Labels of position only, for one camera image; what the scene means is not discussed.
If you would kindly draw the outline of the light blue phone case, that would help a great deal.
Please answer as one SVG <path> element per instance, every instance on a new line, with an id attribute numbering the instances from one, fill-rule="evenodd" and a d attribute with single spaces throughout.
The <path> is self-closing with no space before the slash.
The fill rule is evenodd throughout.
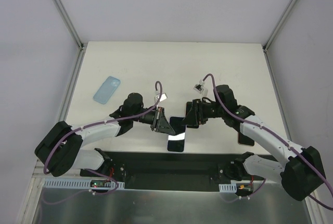
<path id="1" fill-rule="evenodd" d="M 106 104 L 120 84 L 119 79 L 109 76 L 94 94 L 93 100 L 103 105 Z"/>

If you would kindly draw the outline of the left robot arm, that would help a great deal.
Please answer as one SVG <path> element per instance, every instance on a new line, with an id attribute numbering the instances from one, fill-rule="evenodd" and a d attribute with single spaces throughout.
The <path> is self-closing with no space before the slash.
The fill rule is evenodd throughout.
<path id="1" fill-rule="evenodd" d="M 54 177 L 62 176 L 71 168 L 90 169 L 103 177 L 109 173 L 110 158 L 99 148 L 84 150 L 83 147 L 102 139 L 119 137 L 130 131 L 135 122 L 148 124 L 156 133 L 175 134 L 163 107 L 154 104 L 145 108 L 143 97 L 139 93 L 131 93 L 115 112 L 103 120 L 80 127 L 65 121 L 56 123 L 34 153 L 44 164 L 44 172 Z"/>

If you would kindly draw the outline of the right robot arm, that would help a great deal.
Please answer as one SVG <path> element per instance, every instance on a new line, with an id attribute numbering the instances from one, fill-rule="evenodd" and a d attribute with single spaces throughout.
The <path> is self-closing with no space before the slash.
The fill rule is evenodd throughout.
<path id="1" fill-rule="evenodd" d="M 214 100 L 206 97 L 202 83 L 194 90 L 202 97 L 187 102 L 186 115 L 182 124 L 197 128 L 210 118 L 221 118 L 224 123 L 238 132 L 242 145 L 259 144 L 274 157 L 262 158 L 246 152 L 226 165 L 224 174 L 231 180 L 241 181 L 249 176 L 259 176 L 282 185 L 295 200 L 302 201 L 326 183 L 326 176 L 317 149 L 304 148 L 270 130 L 248 107 L 239 105 L 228 85 L 218 85 Z"/>

